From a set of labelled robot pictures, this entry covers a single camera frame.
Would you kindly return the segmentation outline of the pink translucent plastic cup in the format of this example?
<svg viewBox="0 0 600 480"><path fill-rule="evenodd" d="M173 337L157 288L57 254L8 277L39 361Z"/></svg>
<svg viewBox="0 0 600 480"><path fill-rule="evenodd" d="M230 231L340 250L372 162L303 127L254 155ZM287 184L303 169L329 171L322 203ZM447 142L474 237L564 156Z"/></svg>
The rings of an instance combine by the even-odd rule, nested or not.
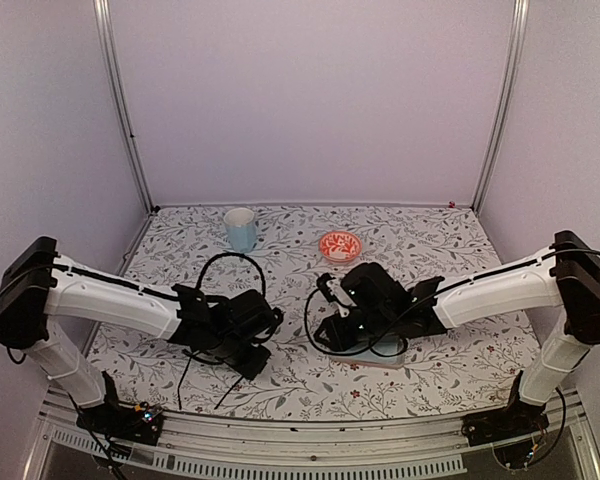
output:
<svg viewBox="0 0 600 480"><path fill-rule="evenodd" d="M330 354L329 358L351 365L383 369L398 369L405 363L408 342L400 337L386 336L369 350L367 342L361 342L342 352L341 356Z"/></svg>

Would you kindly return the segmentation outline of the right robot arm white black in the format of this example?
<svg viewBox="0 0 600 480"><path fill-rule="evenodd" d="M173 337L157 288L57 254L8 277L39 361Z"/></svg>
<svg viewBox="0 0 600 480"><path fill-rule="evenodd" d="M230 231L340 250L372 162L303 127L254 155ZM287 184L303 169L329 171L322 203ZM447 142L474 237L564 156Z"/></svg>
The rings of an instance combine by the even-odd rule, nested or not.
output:
<svg viewBox="0 0 600 480"><path fill-rule="evenodd" d="M530 256L482 273L437 276L406 289L371 262L342 279L322 275L316 290L338 311L307 336L316 349L338 357L361 355L387 336L408 342L493 315L561 308L562 322L539 358L517 376L508 405L498 412L497 427L507 436L532 424L554 389L600 345L600 251L570 230Z"/></svg>

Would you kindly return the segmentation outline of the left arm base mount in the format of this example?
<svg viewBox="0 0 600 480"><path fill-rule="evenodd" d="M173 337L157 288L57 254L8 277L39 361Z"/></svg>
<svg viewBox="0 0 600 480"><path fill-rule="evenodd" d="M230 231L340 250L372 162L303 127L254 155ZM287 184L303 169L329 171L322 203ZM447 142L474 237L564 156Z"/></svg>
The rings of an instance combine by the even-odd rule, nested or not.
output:
<svg viewBox="0 0 600 480"><path fill-rule="evenodd" d="M102 376L105 386L103 403L95 407L80 407L76 425L83 430L102 434L107 439L156 446L164 423L163 407L148 402L134 406L122 405L113 379L106 372Z"/></svg>

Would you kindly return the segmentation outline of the blue cleaning cloth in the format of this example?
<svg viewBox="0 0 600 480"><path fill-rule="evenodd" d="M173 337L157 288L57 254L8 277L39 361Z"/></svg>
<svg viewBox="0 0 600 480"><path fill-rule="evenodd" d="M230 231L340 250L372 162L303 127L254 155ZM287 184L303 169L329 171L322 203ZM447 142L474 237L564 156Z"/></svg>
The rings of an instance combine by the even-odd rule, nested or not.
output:
<svg viewBox="0 0 600 480"><path fill-rule="evenodd" d="M380 359L394 358L400 354L402 347L403 342L399 337L385 337L363 352L363 355Z"/></svg>

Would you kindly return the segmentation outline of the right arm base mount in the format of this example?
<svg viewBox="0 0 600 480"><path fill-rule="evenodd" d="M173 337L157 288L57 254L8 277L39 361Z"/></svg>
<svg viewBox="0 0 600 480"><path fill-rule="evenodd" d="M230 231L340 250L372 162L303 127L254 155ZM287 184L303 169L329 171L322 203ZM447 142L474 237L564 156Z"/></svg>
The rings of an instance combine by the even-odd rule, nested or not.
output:
<svg viewBox="0 0 600 480"><path fill-rule="evenodd" d="M521 400L519 373L511 387L508 402L504 407L467 414L462 418L461 433L470 446L484 445L518 436L539 433L539 440L529 440L495 449L498 463L510 470L528 468L540 459L539 450L544 440L549 421L546 405L532 405Z"/></svg>

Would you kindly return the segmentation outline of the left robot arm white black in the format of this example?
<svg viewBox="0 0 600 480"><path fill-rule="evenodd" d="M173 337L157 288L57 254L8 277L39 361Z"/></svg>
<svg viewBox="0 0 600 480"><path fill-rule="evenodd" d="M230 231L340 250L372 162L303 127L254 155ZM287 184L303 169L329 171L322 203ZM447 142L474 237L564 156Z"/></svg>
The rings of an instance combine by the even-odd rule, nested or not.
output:
<svg viewBox="0 0 600 480"><path fill-rule="evenodd" d="M128 426L112 380L89 364L57 324L75 317L130 328L211 365L254 379L271 355L265 347L283 320L266 289L233 298L207 295L199 285L159 287L105 274L36 239L5 271L0 286L0 344L33 359L49 379L108 434Z"/></svg>

